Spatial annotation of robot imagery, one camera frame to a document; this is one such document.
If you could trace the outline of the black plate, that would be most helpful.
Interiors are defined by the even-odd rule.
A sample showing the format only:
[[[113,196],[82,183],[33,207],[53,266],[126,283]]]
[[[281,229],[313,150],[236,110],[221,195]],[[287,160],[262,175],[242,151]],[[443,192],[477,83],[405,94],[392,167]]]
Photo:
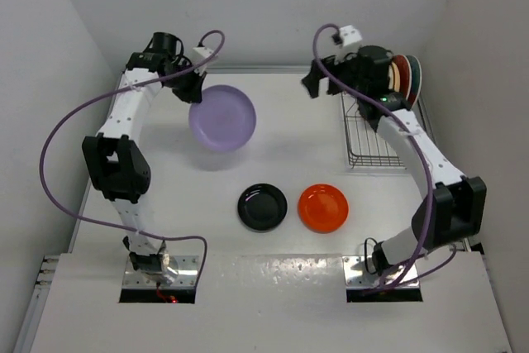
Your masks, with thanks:
[[[240,195],[236,210],[241,223],[254,232],[272,231],[288,212],[284,193],[272,184],[253,184]]]

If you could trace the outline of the yellow plate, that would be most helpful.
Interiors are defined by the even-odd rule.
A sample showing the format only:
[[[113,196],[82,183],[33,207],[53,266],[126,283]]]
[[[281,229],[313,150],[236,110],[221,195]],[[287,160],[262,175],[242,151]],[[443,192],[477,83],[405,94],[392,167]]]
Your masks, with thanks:
[[[398,70],[397,65],[394,62],[391,63],[389,77],[390,77],[391,89],[394,92],[399,92],[400,91],[400,72]]]

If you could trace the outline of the orange plate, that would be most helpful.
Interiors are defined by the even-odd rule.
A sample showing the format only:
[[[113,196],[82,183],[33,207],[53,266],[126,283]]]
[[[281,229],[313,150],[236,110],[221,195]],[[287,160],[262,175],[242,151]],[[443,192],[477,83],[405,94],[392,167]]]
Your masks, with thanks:
[[[338,230],[349,216],[349,203],[345,195],[330,184],[307,187],[298,199],[297,208],[302,223],[317,233]]]

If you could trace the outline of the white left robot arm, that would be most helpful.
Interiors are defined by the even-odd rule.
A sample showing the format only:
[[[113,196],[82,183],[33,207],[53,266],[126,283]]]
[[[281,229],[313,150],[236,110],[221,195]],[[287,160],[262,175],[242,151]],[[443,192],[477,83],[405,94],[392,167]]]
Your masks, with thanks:
[[[153,226],[154,217],[146,195],[150,166],[138,143],[147,113],[162,88],[171,88],[184,103],[202,101],[205,69],[178,75],[192,64],[177,36],[154,33],[148,46],[127,62],[120,80],[122,92],[116,96],[107,120],[82,144],[93,187],[111,202],[127,229],[123,244],[134,271],[157,284],[172,284],[178,271],[165,242],[142,233]]]

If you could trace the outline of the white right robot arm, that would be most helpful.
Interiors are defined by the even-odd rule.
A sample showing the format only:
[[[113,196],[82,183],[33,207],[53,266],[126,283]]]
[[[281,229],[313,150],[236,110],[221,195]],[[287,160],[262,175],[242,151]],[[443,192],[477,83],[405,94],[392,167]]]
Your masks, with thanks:
[[[367,268],[378,276],[477,235],[487,196],[485,182],[455,167],[422,129],[406,95],[390,87],[391,64],[388,50],[368,45],[341,59],[315,57],[302,80],[311,98],[318,97],[324,78],[327,94],[354,97],[360,116],[397,153],[421,194],[409,227],[375,243]]]

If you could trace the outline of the red teal floral plate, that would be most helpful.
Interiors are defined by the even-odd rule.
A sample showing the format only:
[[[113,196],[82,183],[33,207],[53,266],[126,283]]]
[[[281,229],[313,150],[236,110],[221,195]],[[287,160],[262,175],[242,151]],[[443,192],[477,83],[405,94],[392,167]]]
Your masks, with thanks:
[[[408,99],[411,88],[411,68],[408,59],[405,55],[395,55],[392,58],[400,72],[400,93]]]
[[[407,101],[414,107],[422,90],[422,66],[419,59],[414,55],[407,55],[411,68],[411,88]]]

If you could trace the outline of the purple plate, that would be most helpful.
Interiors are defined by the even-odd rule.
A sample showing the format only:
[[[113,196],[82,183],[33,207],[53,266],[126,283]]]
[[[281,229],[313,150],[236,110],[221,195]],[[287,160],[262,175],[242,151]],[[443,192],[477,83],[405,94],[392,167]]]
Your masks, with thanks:
[[[240,89],[218,84],[203,90],[203,100],[189,108],[194,138],[216,152],[243,147],[253,136],[257,115],[253,102]]]

